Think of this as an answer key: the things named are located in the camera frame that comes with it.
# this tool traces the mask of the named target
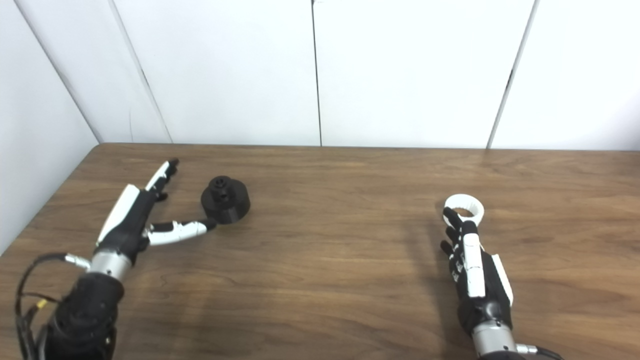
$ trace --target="white wall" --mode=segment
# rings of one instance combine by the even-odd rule
[[[175,142],[319,145],[310,1],[116,5]]]
[[[96,144],[18,9],[0,0],[0,253]]]
[[[494,148],[640,150],[640,2],[541,0]]]
[[[317,0],[324,145],[485,147],[532,0]]]
[[[170,142],[111,0],[17,0],[105,142]]]

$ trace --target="white ring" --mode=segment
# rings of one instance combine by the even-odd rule
[[[460,214],[458,216],[462,219],[462,221],[471,220],[476,223],[476,226],[480,225],[480,221],[482,221],[482,217],[484,216],[484,206],[480,200],[476,199],[471,195],[467,195],[464,193],[457,193],[456,195],[451,195],[447,201],[444,202],[445,208],[452,209],[465,209],[469,211],[473,216],[472,217],[464,217]],[[449,223],[449,219],[443,216],[444,222],[447,225],[451,226]]]

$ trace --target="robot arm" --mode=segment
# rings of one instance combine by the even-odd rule
[[[70,254],[51,254],[38,258],[27,270],[16,296],[16,326],[25,359],[111,359],[115,349],[118,303],[124,295],[122,281],[135,265],[138,254],[149,245],[186,240],[216,227],[216,222],[208,218],[154,224],[145,228],[155,203],[166,199],[163,189],[176,173],[177,165],[177,159],[165,161],[144,189],[131,184],[125,187],[102,227],[91,261]],[[38,303],[22,315],[20,301],[28,295],[23,292],[24,283],[37,264],[55,259],[83,267],[86,273],[58,302],[53,315],[34,341],[29,327],[41,305]]]
[[[476,216],[461,217],[452,208],[464,208]],[[456,283],[460,325],[472,337],[479,360],[524,360],[521,354],[562,360],[547,349],[515,343],[511,333],[513,291],[500,256],[489,255],[480,244],[477,225],[483,213],[477,199],[462,194],[450,197],[443,210],[451,242],[443,241],[440,247],[449,257]]]

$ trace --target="black cylindrical object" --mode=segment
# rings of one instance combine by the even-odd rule
[[[200,198],[207,217],[218,224],[233,224],[242,219],[251,207],[249,193],[242,181],[229,176],[216,176]]]
[[[496,351],[481,356],[478,360],[526,360],[517,352],[513,351]]]

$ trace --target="wood grain surface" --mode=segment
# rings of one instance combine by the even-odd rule
[[[640,359],[640,153],[140,144],[96,147],[0,257],[2,359],[19,358],[12,302],[29,262],[90,257],[125,184],[172,157],[152,221],[201,218],[217,175],[242,180],[252,209],[141,254],[115,359],[474,360],[438,248],[453,193],[486,208],[481,239],[511,280],[517,342]],[[60,296],[78,273],[44,265],[28,287]]]

